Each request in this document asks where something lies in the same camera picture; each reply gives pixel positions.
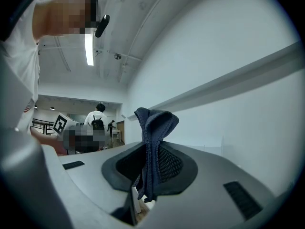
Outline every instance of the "black slot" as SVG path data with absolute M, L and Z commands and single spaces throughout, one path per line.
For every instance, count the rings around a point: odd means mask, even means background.
M 224 184 L 224 188 L 227 190 L 246 220 L 252 218 L 262 210 L 262 207 L 239 182 L 234 181 L 226 183 Z
M 82 161 L 75 161 L 75 162 L 63 164 L 62 166 L 64 167 L 65 170 L 68 170 L 68 169 L 72 169 L 72 168 L 75 168 L 75 167 L 78 167 L 78 166 L 82 166 L 84 164 L 85 163 L 82 162 Z

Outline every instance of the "black vent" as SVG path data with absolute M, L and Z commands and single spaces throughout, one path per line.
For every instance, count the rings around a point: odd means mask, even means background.
M 176 155 L 173 155 L 161 146 L 159 146 L 158 155 L 160 180 L 162 183 L 169 181 L 181 172 L 183 163 Z
M 68 169 L 72 169 L 72 168 L 82 166 L 82 165 L 84 165 L 84 163 L 82 161 L 75 161 L 75 162 L 72 162 L 72 163 L 64 164 L 62 166 L 64 167 L 65 170 L 68 170 Z
M 224 188 L 230 194 L 234 203 L 237 205 L 238 209 L 246 220 L 255 216 L 262 210 L 259 204 L 239 182 L 234 181 L 226 183 L 224 184 Z

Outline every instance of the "ceiling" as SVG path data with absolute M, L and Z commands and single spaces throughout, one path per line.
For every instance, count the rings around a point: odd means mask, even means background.
M 84 35 L 45 37 L 39 44 L 41 81 L 75 79 L 127 85 L 165 26 L 192 0 L 99 0 L 110 23 L 94 38 L 94 66 L 88 66 Z M 121 54 L 119 60 L 114 54 Z
M 45 95 L 39 95 L 39 99 L 37 101 L 37 105 L 41 103 L 48 102 L 50 103 L 50 107 L 52 103 L 54 102 L 63 102 L 63 103 L 72 103 L 72 104 L 83 104 L 83 105 L 92 105 L 92 109 L 99 103 L 97 101 L 91 101 L 91 100 L 84 100 L 84 99 L 76 99 L 76 98 L 65 98 L 65 97 L 55 97 L 55 96 L 45 96 Z M 120 105 L 119 104 L 113 104 L 113 103 L 107 103 L 103 102 L 103 104 L 106 106 L 106 108 L 109 109 L 117 109 Z

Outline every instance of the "table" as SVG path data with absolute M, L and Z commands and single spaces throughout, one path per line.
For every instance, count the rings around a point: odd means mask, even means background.
M 112 141 L 113 141 L 113 134 L 120 135 L 120 142 L 121 142 L 121 131 L 120 130 L 112 130 Z

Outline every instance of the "floor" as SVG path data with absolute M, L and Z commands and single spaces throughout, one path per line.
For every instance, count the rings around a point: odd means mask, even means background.
M 144 202 L 140 199 L 139 200 L 141 213 L 135 213 L 135 219 L 137 220 L 137 223 L 139 223 L 143 218 L 148 214 L 149 209 L 144 205 Z
M 119 147 L 119 146 L 123 146 L 125 145 L 124 142 L 116 139 L 116 135 L 113 135 L 113 142 L 112 142 L 112 139 L 108 145 L 108 148 L 114 148 L 114 147 Z

